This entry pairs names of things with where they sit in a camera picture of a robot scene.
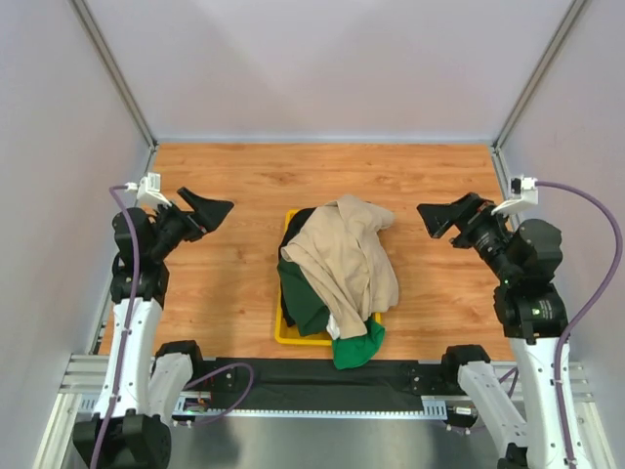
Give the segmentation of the dark green t shirt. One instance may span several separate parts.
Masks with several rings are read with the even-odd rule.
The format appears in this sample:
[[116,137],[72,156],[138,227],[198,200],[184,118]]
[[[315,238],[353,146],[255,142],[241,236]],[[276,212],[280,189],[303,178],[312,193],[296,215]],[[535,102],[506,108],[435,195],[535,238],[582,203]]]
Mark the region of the dark green t shirt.
[[311,287],[300,266],[282,254],[313,214],[315,207],[297,211],[289,221],[277,248],[277,273],[280,283],[280,307],[288,327],[296,327],[300,336],[324,332],[330,318],[325,303]]

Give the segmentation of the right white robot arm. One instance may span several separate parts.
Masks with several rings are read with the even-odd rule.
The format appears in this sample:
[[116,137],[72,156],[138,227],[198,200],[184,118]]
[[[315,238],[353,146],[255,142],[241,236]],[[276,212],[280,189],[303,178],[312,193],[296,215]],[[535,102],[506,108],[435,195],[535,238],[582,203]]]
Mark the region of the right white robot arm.
[[574,412],[567,313],[553,284],[563,260],[561,231],[540,219],[510,231],[507,215],[474,192],[447,204],[421,203],[417,210],[432,238],[457,228],[452,246],[475,249],[498,279],[494,311],[515,356],[524,410],[516,408],[479,345],[447,348],[441,386],[472,399],[497,448],[498,467],[592,467]]

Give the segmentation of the beige t shirt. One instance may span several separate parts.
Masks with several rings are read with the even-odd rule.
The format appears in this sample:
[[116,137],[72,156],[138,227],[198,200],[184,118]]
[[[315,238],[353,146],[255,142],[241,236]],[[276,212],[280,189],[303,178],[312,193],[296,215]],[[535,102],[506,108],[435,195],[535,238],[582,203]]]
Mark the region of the beige t shirt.
[[398,304],[396,274],[378,237],[395,219],[392,211],[346,194],[316,207],[280,249],[328,307],[341,339],[364,335],[372,314]]

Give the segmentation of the bright green t shirt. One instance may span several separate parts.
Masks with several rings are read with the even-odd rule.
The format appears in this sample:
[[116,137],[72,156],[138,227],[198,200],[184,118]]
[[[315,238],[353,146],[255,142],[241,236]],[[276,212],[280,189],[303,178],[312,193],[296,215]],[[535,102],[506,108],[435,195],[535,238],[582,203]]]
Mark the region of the bright green t shirt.
[[338,370],[354,369],[367,364],[379,352],[386,328],[375,320],[365,323],[364,335],[332,342],[333,363]]

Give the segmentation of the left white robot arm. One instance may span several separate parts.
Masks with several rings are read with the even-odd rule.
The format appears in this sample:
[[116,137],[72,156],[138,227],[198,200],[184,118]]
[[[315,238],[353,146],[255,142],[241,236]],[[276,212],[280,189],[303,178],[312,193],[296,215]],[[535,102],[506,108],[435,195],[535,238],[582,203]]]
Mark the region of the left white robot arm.
[[117,246],[110,286],[113,338],[92,417],[75,424],[72,440],[91,468],[165,468],[180,394],[198,390],[206,371],[193,341],[152,350],[169,283],[165,260],[181,242],[215,231],[234,204],[180,188],[188,205],[183,210],[148,179],[109,192],[114,198],[133,192],[154,211],[121,204],[111,222]]

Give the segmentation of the white printed t shirt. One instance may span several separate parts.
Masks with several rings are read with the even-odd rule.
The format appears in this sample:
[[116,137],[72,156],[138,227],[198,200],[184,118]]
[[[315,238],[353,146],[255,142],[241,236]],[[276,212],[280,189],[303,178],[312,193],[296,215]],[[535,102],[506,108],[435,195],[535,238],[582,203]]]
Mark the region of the white printed t shirt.
[[332,315],[328,318],[326,331],[333,341],[338,340],[341,337],[339,324]]

